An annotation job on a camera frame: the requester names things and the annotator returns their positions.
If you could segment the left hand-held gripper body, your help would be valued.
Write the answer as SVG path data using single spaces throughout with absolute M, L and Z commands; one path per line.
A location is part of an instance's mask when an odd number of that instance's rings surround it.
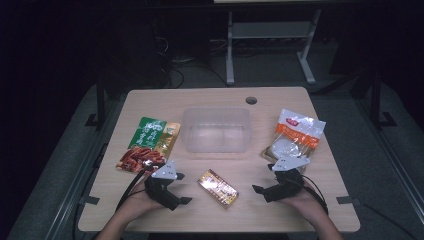
M 180 199 L 168 190 L 168 186 L 178 179 L 175 163 L 170 160 L 147 178 L 145 191 L 152 200 L 173 211 L 180 204 Z

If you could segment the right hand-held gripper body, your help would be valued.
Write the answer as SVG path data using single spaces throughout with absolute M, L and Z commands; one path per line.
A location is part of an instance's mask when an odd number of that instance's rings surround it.
M 290 157 L 285 156 L 279 158 L 272 171 L 278 182 L 277 185 L 271 186 L 264 190 L 264 198 L 267 202 L 281 200 L 292 197 L 299 193 L 304 186 L 299 169 L 310 163 L 307 157 Z

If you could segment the gold snack packet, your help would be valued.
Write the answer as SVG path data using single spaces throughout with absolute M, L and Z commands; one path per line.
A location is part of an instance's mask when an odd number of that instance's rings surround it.
M 239 196 L 239 192 L 212 169 L 208 169 L 197 183 L 224 209 L 228 209 Z

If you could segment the green and red snack packet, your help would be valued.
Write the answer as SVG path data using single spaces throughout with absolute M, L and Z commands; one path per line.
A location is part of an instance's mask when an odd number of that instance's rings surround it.
M 116 168 L 139 173 L 149 166 L 158 168 L 165 164 L 178 138 L 180 127 L 179 123 L 142 117 Z

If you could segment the clear plastic container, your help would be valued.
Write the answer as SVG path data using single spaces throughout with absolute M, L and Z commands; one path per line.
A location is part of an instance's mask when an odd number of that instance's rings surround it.
M 181 137 L 188 152 L 245 152 L 251 135 L 248 109 L 195 107 L 183 112 Z

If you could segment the person's right hand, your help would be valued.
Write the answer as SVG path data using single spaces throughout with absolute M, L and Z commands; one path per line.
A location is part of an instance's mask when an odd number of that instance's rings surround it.
M 292 197 L 284 198 L 281 203 L 293 207 L 306 221 L 312 225 L 325 221 L 327 214 L 321 204 L 305 189 Z

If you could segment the person's left hand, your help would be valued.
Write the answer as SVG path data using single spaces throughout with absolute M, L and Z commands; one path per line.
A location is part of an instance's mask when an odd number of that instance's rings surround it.
M 131 222 L 151 210 L 160 208 L 162 205 L 152 200 L 145 192 L 144 180 L 141 180 L 118 208 L 116 215 L 124 222 Z

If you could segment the white and orange snack packet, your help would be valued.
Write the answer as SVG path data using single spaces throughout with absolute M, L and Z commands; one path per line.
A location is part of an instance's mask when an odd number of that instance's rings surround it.
M 274 140 L 261 152 L 261 157 L 272 164 L 292 161 L 303 174 L 325 126 L 325 121 L 283 109 L 276 125 Z

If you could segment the black metal stand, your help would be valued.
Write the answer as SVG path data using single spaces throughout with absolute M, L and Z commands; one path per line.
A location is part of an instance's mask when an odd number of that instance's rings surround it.
M 106 116 L 105 88 L 102 76 L 99 76 L 96 79 L 96 110 L 96 113 L 89 115 L 85 125 L 95 127 L 96 130 L 100 130 L 104 124 Z
M 380 110 L 381 83 L 382 81 L 378 71 L 374 70 L 371 80 L 370 120 L 379 130 L 383 127 L 395 127 L 397 125 L 389 112 L 382 112 Z

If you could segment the white metal stand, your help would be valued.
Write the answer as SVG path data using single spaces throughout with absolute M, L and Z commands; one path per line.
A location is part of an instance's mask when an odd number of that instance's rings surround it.
M 298 62 L 308 84 L 316 80 L 307 61 L 308 53 L 315 36 L 321 10 L 317 9 L 309 21 L 293 22 L 235 22 L 233 13 L 228 13 L 227 53 L 226 53 L 226 84 L 235 84 L 233 66 L 233 41 L 241 39 L 289 39 L 302 38 L 304 47 L 297 52 Z

